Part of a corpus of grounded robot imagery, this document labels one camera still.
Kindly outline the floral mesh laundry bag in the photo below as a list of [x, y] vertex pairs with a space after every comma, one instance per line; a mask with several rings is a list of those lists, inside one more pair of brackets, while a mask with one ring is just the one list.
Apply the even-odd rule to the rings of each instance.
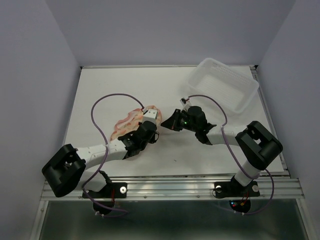
[[116, 122], [113, 133], [111, 134], [109, 140], [112, 141], [118, 137], [124, 136], [127, 133], [136, 131], [139, 127], [139, 123], [143, 121], [143, 115], [143, 111], [139, 108], [130, 111], [126, 118]]

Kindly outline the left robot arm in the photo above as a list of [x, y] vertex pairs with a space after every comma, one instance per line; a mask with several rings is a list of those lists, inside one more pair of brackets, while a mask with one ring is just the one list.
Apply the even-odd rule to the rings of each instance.
[[106, 174], [98, 172], [94, 177], [88, 170], [101, 164], [125, 160], [138, 155], [147, 144], [155, 142], [156, 124], [145, 121], [138, 129], [129, 132], [107, 145], [75, 148], [71, 144], [62, 146], [42, 168], [42, 174], [57, 198], [74, 190], [85, 188], [106, 197], [111, 193], [111, 182]]

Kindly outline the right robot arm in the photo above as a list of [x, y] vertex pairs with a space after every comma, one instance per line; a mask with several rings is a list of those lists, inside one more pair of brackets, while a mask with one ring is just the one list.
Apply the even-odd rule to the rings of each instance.
[[187, 110], [176, 109], [172, 116], [160, 124], [162, 127], [179, 132], [183, 129], [194, 132], [199, 142], [205, 145], [237, 146], [246, 157], [244, 164], [236, 161], [239, 171], [230, 182], [231, 192], [242, 195], [248, 185], [260, 176], [260, 172], [272, 163], [283, 151], [283, 145], [259, 121], [252, 121], [242, 131], [226, 131], [224, 126], [208, 122], [205, 113], [199, 106]]

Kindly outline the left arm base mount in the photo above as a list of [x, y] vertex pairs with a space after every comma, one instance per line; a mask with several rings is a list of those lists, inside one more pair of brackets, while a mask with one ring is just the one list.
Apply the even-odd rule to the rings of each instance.
[[127, 197], [128, 184], [126, 182], [112, 182], [109, 176], [102, 170], [93, 178], [102, 177], [101, 188], [89, 190], [85, 185], [82, 189], [82, 197], [92, 202], [96, 216], [102, 218], [117, 218], [127, 215], [127, 210], [116, 207], [116, 199]]

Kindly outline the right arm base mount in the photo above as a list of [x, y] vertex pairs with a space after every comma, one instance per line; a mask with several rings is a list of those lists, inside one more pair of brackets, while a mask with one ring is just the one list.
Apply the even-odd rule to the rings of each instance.
[[256, 181], [247, 186], [242, 186], [236, 181], [218, 181], [214, 183], [212, 195], [217, 199], [230, 198], [229, 205], [233, 211], [240, 214], [248, 214], [251, 209], [250, 198], [260, 196]]

